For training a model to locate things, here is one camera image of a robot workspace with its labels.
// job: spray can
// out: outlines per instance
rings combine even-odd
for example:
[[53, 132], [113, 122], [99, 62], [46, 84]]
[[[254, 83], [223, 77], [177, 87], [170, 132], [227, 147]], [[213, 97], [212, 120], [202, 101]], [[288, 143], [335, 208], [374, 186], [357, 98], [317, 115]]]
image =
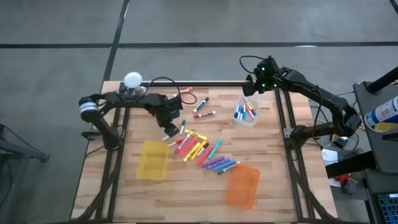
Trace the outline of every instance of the spray can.
[[398, 128], [398, 96], [368, 112], [364, 123], [379, 133]]

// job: white ball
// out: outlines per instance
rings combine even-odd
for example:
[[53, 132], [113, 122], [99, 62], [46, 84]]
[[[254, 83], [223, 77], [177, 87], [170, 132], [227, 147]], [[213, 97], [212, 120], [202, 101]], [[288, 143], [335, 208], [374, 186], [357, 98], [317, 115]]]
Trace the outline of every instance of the white ball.
[[124, 77], [123, 82], [128, 88], [135, 88], [141, 85], [142, 76], [138, 72], [130, 72]]

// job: gray concrete floor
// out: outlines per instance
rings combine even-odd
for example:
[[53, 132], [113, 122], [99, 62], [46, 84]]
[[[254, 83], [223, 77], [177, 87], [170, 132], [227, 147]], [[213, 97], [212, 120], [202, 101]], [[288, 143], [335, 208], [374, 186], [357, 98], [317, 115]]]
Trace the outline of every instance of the gray concrete floor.
[[[111, 43], [122, 3], [0, 1], [0, 44]], [[397, 41], [397, 20], [387, 0], [138, 0], [130, 2], [121, 42]], [[130, 71], [146, 80], [242, 80], [238, 58], [246, 54], [273, 55], [343, 93], [396, 67], [398, 47], [119, 49], [110, 80]], [[109, 49], [0, 49], [0, 123], [51, 154], [46, 164], [30, 161], [14, 223], [68, 220], [87, 145], [80, 133], [89, 128], [78, 99], [99, 92], [108, 57]], [[362, 202], [335, 201], [339, 217], [366, 221]]]

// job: wooden table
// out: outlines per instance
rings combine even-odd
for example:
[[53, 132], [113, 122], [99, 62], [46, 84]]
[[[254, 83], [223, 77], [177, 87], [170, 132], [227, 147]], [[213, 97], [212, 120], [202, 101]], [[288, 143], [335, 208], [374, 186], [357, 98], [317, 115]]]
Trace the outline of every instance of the wooden table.
[[[118, 86], [119, 82], [105, 82], [102, 92], [116, 91]], [[175, 87], [153, 87], [150, 92], [171, 96], [177, 91]], [[230, 172], [217, 175], [197, 167], [191, 160], [185, 163], [182, 157], [174, 154], [175, 146], [169, 149], [167, 173], [163, 181], [137, 179], [143, 142], [148, 139], [161, 140], [165, 133], [147, 111], [133, 109], [129, 117], [114, 222], [297, 221], [275, 93], [263, 94], [260, 118], [253, 128], [233, 122], [234, 108], [242, 94], [240, 87], [195, 87], [193, 93], [198, 101], [206, 96], [210, 98], [200, 112], [215, 110], [217, 115], [196, 120], [192, 112], [196, 105], [183, 105], [184, 110], [181, 110], [174, 124], [179, 126], [186, 119], [186, 128], [207, 136], [210, 144], [221, 138], [223, 142], [215, 157], [229, 157], [261, 172], [253, 209], [240, 210], [225, 202]], [[192, 99], [189, 95], [183, 98], [186, 101]], [[297, 124], [312, 125], [308, 99], [296, 93], [291, 94], [291, 99]], [[111, 111], [105, 118], [111, 122], [113, 116]], [[178, 135], [168, 142], [180, 138]], [[102, 140], [92, 141], [88, 152], [102, 145]], [[328, 212], [336, 216], [319, 147], [306, 144], [302, 152], [312, 192]], [[105, 157], [106, 151], [102, 149], [86, 158], [72, 218], [78, 217], [98, 193]]]

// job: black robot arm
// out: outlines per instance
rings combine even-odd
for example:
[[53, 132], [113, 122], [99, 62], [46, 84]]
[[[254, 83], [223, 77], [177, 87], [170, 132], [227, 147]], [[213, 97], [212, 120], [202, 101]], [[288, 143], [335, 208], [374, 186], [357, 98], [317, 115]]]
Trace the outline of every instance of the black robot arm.
[[[105, 100], [101, 109], [98, 101]], [[116, 92], [94, 94], [80, 99], [80, 116], [83, 121], [92, 123], [101, 133], [106, 149], [117, 149], [120, 139], [116, 128], [110, 127], [103, 116], [113, 108], [144, 108], [153, 117], [157, 124], [165, 128], [165, 133], [172, 137], [178, 133], [178, 128], [172, 123], [180, 116], [182, 110], [181, 98], [176, 96], [168, 99], [165, 95], [149, 93], [143, 97], [123, 95]]]
[[316, 125], [315, 129], [313, 126], [298, 125], [290, 134], [291, 147], [301, 147], [308, 138], [313, 136], [327, 134], [351, 136], [361, 125], [361, 119], [346, 99], [308, 82], [296, 70], [279, 68], [271, 56], [257, 64], [252, 74], [256, 77], [256, 81], [253, 80], [252, 75], [248, 75], [246, 79], [248, 82], [243, 86], [245, 96], [253, 95], [256, 91], [264, 93], [280, 88], [301, 93], [330, 110], [333, 122]]

